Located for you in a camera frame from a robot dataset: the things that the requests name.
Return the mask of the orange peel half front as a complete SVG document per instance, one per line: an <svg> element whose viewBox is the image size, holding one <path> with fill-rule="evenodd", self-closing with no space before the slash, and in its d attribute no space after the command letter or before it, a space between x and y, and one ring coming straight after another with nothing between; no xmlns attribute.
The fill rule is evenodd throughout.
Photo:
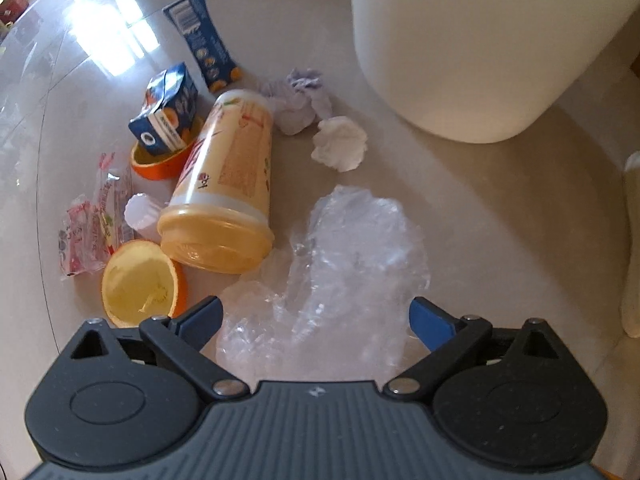
<svg viewBox="0 0 640 480"><path fill-rule="evenodd" d="M118 328L136 327L154 315L176 318L188 307L188 296L182 265L150 240L123 244L103 270L103 309Z"/></svg>

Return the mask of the orange peel half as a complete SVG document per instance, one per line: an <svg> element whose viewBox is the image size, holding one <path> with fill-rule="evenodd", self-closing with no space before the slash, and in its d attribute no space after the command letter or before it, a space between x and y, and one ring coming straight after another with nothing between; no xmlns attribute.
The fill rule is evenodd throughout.
<svg viewBox="0 0 640 480"><path fill-rule="evenodd" d="M118 328L136 327L154 315L176 318L188 307L188 296L182 265L150 240L123 244L103 270L103 309Z"/></svg>
<svg viewBox="0 0 640 480"><path fill-rule="evenodd" d="M139 177L150 181L177 179L190 157L196 138L203 126L204 120L200 116L195 116L192 127L186 134L186 147L175 153L151 155L142 148L139 142L136 142L129 156L132 171Z"/></svg>

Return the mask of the clear plastic bag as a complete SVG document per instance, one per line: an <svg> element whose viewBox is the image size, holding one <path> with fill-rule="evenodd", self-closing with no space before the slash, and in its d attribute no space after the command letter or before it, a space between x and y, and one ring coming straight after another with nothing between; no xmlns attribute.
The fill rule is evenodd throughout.
<svg viewBox="0 0 640 480"><path fill-rule="evenodd" d="M251 386L382 384L401 369L409 304L430 281L422 232L401 203L339 185L288 248L222 292L224 322L209 354Z"/></svg>

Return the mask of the yellow plastic jar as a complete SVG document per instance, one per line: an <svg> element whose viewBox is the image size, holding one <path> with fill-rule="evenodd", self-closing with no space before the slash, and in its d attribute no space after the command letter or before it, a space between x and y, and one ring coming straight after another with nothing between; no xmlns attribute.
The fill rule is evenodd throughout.
<svg viewBox="0 0 640 480"><path fill-rule="evenodd" d="M186 266L243 274L273 245L269 226L272 111L248 90L224 92L207 116L157 229Z"/></svg>

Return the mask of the pink candy wrapper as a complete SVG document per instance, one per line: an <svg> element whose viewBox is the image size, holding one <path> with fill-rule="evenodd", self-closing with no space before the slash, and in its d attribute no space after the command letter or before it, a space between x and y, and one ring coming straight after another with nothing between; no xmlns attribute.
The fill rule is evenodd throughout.
<svg viewBox="0 0 640 480"><path fill-rule="evenodd" d="M111 255L134 239L134 231L125 220L131 196L128 159L122 153L103 153L93 196L79 195L63 214L62 229L58 232L62 280L101 272Z"/></svg>

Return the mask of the orange peel half back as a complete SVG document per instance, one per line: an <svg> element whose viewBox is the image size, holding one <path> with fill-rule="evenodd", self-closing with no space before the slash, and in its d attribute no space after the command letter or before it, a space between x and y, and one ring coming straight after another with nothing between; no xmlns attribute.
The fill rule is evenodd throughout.
<svg viewBox="0 0 640 480"><path fill-rule="evenodd" d="M203 126L204 120L200 116L195 116L192 127L186 134L186 147L175 153L151 155L142 148L139 142L136 142L129 156L132 171L139 177L150 181L177 179L190 157L196 138Z"/></svg>

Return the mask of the white tissue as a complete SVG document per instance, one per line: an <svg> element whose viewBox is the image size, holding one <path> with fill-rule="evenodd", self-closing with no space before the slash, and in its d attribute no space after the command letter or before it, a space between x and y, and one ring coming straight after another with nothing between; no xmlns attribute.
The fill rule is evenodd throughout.
<svg viewBox="0 0 640 480"><path fill-rule="evenodd" d="M346 116L323 119L312 138L311 158L338 172L357 169L367 151L367 133Z"/></svg>

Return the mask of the blue juice carton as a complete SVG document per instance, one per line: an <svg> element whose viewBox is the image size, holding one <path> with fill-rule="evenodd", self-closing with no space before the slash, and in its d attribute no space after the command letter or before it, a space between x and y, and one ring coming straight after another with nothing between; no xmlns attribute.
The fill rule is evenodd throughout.
<svg viewBox="0 0 640 480"><path fill-rule="evenodd" d="M160 156L183 150L196 112L198 89L179 63L156 74L146 85L142 107L128 128L149 154Z"/></svg>

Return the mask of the lavender tissue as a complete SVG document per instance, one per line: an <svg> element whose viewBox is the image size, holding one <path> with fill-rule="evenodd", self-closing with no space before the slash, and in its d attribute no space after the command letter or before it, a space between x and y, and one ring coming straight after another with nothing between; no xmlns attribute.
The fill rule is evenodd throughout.
<svg viewBox="0 0 640 480"><path fill-rule="evenodd" d="M260 93L272 108L277 128L286 136L296 136L333 115L329 92L318 70L294 68L283 79L264 82Z"/></svg>

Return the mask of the white plastic trash bin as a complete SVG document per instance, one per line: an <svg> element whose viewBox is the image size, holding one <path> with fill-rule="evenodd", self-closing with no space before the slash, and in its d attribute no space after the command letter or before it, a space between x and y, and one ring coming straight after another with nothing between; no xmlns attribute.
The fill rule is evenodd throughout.
<svg viewBox="0 0 640 480"><path fill-rule="evenodd" d="M528 128L623 28L639 0L352 0L359 66L401 118L495 143Z"/></svg>

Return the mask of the blue snack wrapper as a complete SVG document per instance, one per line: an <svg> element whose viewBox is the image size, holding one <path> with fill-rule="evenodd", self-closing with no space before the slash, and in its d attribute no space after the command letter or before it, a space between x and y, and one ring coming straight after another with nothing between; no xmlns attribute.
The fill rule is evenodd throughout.
<svg viewBox="0 0 640 480"><path fill-rule="evenodd" d="M216 93L242 78L242 70L210 17L206 0L177 0L165 6L163 14L188 45L210 92Z"/></svg>

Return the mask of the small white yogurt bottle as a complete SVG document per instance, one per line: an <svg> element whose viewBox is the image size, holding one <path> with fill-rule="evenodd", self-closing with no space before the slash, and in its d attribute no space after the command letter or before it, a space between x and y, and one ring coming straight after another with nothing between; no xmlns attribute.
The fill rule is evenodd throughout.
<svg viewBox="0 0 640 480"><path fill-rule="evenodd" d="M125 207L125 221L141 238L160 242L157 222L165 205L149 194L138 193L130 197Z"/></svg>

